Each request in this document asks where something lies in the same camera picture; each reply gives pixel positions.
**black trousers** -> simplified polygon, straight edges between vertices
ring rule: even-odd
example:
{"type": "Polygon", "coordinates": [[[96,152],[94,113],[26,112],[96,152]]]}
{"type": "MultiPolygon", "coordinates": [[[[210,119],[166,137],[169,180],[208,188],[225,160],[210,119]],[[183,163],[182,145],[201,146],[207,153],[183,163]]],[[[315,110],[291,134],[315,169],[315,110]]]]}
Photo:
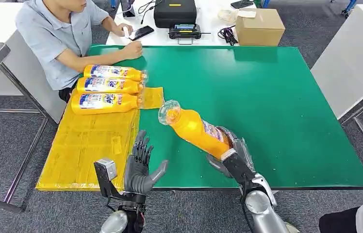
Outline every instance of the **black trousers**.
{"type": "Polygon", "coordinates": [[[321,233],[357,233],[356,212],[359,208],[348,209],[323,215],[319,219],[321,233]]]}
{"type": "Polygon", "coordinates": [[[59,90],[59,97],[61,100],[64,100],[66,103],[70,99],[71,92],[76,87],[77,81],[74,82],[72,87],[66,87],[63,90],[59,90]]]}

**robotic arm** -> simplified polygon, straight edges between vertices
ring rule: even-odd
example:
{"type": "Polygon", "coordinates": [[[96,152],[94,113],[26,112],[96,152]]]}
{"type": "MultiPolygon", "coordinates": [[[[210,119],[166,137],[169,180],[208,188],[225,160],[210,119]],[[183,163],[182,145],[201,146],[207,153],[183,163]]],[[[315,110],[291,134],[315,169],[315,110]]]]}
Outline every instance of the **robotic arm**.
{"type": "MultiPolygon", "coordinates": [[[[229,138],[232,148],[222,155],[221,161],[207,155],[210,165],[229,178],[234,178],[242,192],[241,204],[247,224],[245,206],[251,212],[257,233],[289,233],[284,221],[274,211],[276,200],[266,179],[256,172],[247,145],[231,131],[218,127],[229,138]]],[[[140,131],[129,155],[124,174],[124,192],[118,192],[111,180],[117,176],[114,161],[101,159],[94,163],[102,196],[108,198],[106,206],[114,211],[104,222],[100,233],[140,233],[143,230],[146,194],[165,174],[167,160],[149,175],[149,160],[153,149],[147,148],[149,138],[140,131]],[[109,205],[111,199],[120,200],[116,211],[109,205]]]]}
{"type": "Polygon", "coordinates": [[[114,161],[100,159],[94,162],[101,195],[108,198],[106,206],[113,210],[100,233],[140,233],[143,230],[146,194],[165,174],[168,163],[164,160],[157,170],[149,174],[153,146],[147,146],[149,138],[145,136],[144,130],[137,134],[132,153],[127,158],[124,172],[125,191],[118,192],[111,182],[117,176],[114,161]],[[117,211],[109,205],[111,199],[121,201],[117,211]]]}
{"type": "Polygon", "coordinates": [[[276,199],[266,179],[254,169],[244,139],[238,139],[226,128],[218,128],[228,136],[233,148],[222,155],[221,161],[211,155],[207,156],[207,160],[214,168],[239,183],[243,213],[249,227],[244,205],[253,216],[257,233],[289,233],[284,221],[273,209],[277,206],[276,199]]]}

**green tabletop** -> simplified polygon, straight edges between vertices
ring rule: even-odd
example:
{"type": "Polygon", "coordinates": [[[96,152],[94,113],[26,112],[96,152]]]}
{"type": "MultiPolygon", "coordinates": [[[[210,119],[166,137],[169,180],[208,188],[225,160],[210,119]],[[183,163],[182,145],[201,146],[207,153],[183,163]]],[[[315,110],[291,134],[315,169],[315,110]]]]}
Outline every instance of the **green tabletop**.
{"type": "MultiPolygon", "coordinates": [[[[93,46],[89,55],[118,48],[93,46]]],[[[146,69],[147,86],[162,86],[166,100],[243,137],[273,189],[363,188],[363,165],[297,48],[146,46],[117,65],[146,69]]],[[[157,112],[142,110],[139,127],[154,145],[150,169],[169,160],[156,188],[237,187],[157,112]]]]}

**man's hand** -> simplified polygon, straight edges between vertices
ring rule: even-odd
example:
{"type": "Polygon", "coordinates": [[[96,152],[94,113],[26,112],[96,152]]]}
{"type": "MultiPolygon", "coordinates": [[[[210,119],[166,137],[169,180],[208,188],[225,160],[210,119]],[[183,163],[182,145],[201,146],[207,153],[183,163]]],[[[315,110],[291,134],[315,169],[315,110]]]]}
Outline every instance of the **man's hand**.
{"type": "Polygon", "coordinates": [[[129,30],[129,35],[132,34],[133,32],[133,27],[128,25],[128,24],[125,24],[125,23],[120,23],[119,25],[117,25],[116,28],[114,28],[112,30],[112,32],[120,37],[123,37],[124,36],[124,31],[123,31],[123,28],[124,27],[127,27],[127,29],[129,30]]]}
{"type": "Polygon", "coordinates": [[[126,59],[139,58],[143,54],[142,43],[140,43],[140,41],[133,41],[133,42],[129,43],[128,45],[126,45],[122,49],[122,52],[126,59]]]}
{"type": "Polygon", "coordinates": [[[168,160],[162,161],[157,170],[149,174],[149,162],[153,146],[147,147],[149,138],[146,131],[137,134],[132,153],[127,158],[124,171],[124,189],[127,192],[146,194],[166,173],[168,160]]]}

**bottle label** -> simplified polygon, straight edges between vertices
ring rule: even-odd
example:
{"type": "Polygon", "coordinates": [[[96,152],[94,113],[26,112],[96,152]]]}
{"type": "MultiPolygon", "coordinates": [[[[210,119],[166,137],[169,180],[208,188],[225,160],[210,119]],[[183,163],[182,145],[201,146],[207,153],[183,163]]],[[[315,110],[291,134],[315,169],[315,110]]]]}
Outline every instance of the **bottle label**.
{"type": "Polygon", "coordinates": [[[124,79],[87,78],[84,83],[86,91],[123,90],[124,79]]]}
{"type": "Polygon", "coordinates": [[[82,94],[80,108],[102,109],[109,105],[121,105],[122,94],[82,94]]]}
{"type": "Polygon", "coordinates": [[[126,77],[129,67],[93,66],[90,72],[92,77],[126,77]]]}
{"type": "Polygon", "coordinates": [[[212,124],[209,124],[207,121],[202,120],[202,122],[203,122],[204,131],[205,131],[208,135],[210,135],[210,136],[212,136],[212,137],[216,138],[216,139],[217,139],[217,140],[219,140],[220,142],[224,142],[223,134],[222,134],[222,132],[221,132],[218,128],[216,128],[216,127],[215,127],[214,125],[212,125],[212,124]]]}

